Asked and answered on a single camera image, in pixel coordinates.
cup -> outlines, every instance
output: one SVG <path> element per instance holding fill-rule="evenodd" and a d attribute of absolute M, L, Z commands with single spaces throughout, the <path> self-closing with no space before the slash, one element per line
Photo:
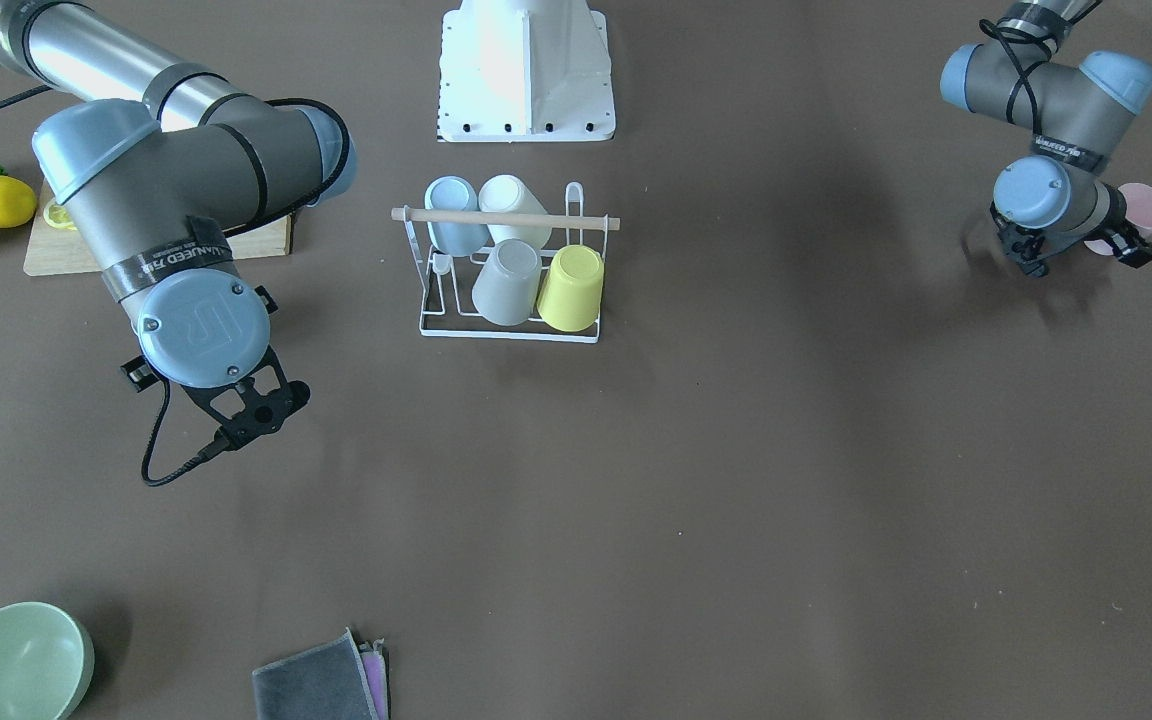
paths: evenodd
<path fill-rule="evenodd" d="M 531 316 L 540 287 L 540 252 L 521 240 L 493 247 L 473 283 L 473 305 L 488 323 L 518 325 Z"/>
<path fill-rule="evenodd" d="M 1152 236 L 1152 187 L 1139 182 L 1126 182 L 1119 187 L 1123 200 L 1128 204 L 1128 222 L 1137 227 L 1140 237 Z M 1087 249 L 1097 255 L 1114 255 L 1111 243 L 1102 240 L 1085 242 Z"/>
<path fill-rule="evenodd" d="M 584 245 L 563 247 L 550 262 L 536 310 L 550 327 L 576 333 L 598 319 L 602 304 L 602 257 Z"/>
<path fill-rule="evenodd" d="M 497 176 L 483 183 L 479 206 L 484 213 L 521 213 L 524 215 L 547 215 L 547 211 L 536 196 L 514 176 Z M 522 228 L 516 225 L 488 225 L 492 240 L 521 240 L 540 250 L 550 242 L 553 228 Z"/>
<path fill-rule="evenodd" d="M 425 188 L 425 210 L 479 209 L 479 197 L 465 179 L 445 176 Z M 478 223 L 429 223 L 430 241 L 435 249 L 452 258 L 468 258 L 482 250 L 492 238 Z"/>

wooden cutting board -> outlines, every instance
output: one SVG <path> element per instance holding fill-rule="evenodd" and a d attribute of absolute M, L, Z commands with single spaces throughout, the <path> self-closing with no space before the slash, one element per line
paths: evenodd
<path fill-rule="evenodd" d="M 41 210 L 51 200 L 51 185 L 41 183 L 38 191 L 38 210 L 33 225 L 29 229 L 29 245 L 24 251 L 24 274 L 28 275 L 62 275 L 68 273 L 96 273 L 100 266 L 96 264 L 88 243 L 78 232 L 61 232 L 51 227 L 41 219 Z M 238 234 L 229 238 L 234 259 L 274 258 L 291 253 L 291 218 L 283 218 L 252 232 Z"/>

rack handle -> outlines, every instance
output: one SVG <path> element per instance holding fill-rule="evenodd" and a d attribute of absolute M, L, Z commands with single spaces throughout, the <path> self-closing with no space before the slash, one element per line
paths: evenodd
<path fill-rule="evenodd" d="M 468 210 L 420 210 L 403 205 L 389 211 L 389 219 L 400 223 L 478 223 L 517 225 L 521 228 L 564 228 L 573 232 L 617 232 L 621 219 L 573 218 L 570 215 L 524 215 L 521 213 L 475 213 Z"/>

gray tabletop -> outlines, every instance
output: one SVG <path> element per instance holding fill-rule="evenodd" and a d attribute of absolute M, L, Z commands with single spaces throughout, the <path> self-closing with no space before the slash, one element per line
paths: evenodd
<path fill-rule="evenodd" d="M 1152 264 L 998 251 L 1028 136 L 937 79 L 1007 3 L 605 0 L 617 135 L 562 146 L 435 143 L 452 3 L 92 6 L 334 105 L 361 173 L 241 265 L 310 406 L 166 488 L 124 314 L 0 232 L 0 606 L 91 630 L 76 719 L 252 717 L 251 669 L 344 626 L 401 719 L 1152 717 Z M 1152 63 L 1152 3 L 1092 50 Z M 15 176 L 73 101 L 1 111 Z M 623 218 L 598 344 L 417 332 L 389 209 L 498 173 Z M 1105 179 L 1152 184 L 1152 103 Z M 160 472 L 212 429 L 174 406 Z"/>

light green bowl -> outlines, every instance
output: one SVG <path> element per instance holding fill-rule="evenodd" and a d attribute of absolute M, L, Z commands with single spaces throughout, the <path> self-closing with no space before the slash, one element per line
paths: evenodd
<path fill-rule="evenodd" d="M 92 642 L 46 602 L 0 609 L 0 720 L 61 720 L 92 679 Z"/>

